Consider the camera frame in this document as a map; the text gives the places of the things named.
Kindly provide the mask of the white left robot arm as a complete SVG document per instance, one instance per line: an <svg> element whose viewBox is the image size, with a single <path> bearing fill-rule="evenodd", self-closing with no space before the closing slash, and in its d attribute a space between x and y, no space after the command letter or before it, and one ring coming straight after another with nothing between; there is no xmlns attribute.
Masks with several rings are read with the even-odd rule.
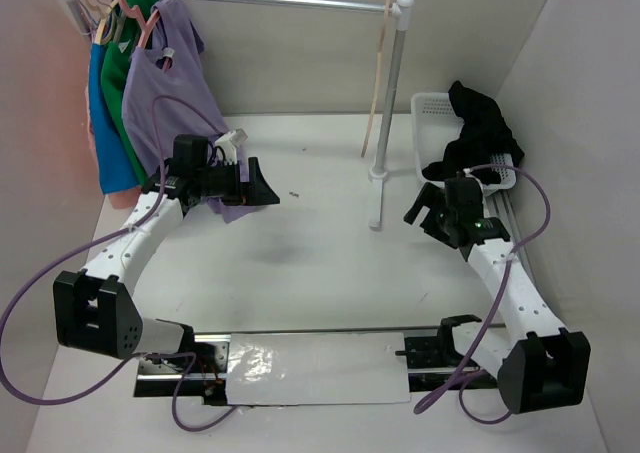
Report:
<svg viewBox="0 0 640 453"><path fill-rule="evenodd" d="M53 298L61 345L116 359L161 355L176 372L193 367L193 328L143 317L133 293L158 247L195 206L210 199L232 208L279 203L258 159L241 159L246 139L241 129L215 142L189 134L175 138L172 157L143 186L122 234L80 271L57 276Z"/></svg>

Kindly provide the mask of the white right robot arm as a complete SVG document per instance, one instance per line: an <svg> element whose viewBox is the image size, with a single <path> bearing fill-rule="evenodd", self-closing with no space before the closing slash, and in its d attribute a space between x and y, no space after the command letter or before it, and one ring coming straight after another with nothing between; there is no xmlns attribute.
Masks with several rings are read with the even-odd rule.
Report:
<svg viewBox="0 0 640 453"><path fill-rule="evenodd" d="M473 381L469 364L494 378L511 414L575 406L584 397L591 347L551 311L517 256L517 245L497 217L489 215L480 184L470 177L426 183L405 214L411 224L423 213L421 229L458 251L490 293L486 319L445 318L433 345L421 350L405 342L411 367L429 359L453 367L442 391Z"/></svg>

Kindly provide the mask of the beige wooden hanger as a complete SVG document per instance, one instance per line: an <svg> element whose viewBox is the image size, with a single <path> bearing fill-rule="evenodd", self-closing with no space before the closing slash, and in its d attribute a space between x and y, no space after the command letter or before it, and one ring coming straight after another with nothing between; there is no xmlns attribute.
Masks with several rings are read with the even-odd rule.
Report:
<svg viewBox="0 0 640 453"><path fill-rule="evenodd" d="M383 20L380 26L379 38L378 38L377 48L376 48L376 65L375 65L375 77L374 77L374 85L373 85L373 92L372 92L372 101L369 109L363 143L360 150L361 158L365 157L368 149L368 145L371 137L371 131L373 128L374 116L375 116L376 108L378 104L380 82L381 82L382 61L383 61L383 50L384 50L387 25L388 25L389 17L391 14L390 13L392 8L391 3L392 3L391 0L384 1Z"/></svg>

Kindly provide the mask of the black t shirt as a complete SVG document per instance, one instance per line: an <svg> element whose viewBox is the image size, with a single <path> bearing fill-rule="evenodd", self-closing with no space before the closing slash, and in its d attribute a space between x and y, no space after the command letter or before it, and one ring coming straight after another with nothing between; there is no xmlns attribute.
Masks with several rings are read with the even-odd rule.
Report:
<svg viewBox="0 0 640 453"><path fill-rule="evenodd" d="M515 166L525 157L497 102L456 80L448 90L455 115L463 120L459 137L446 146L441 161L422 173L428 180L444 181L463 168L491 163L491 157L510 154Z"/></svg>

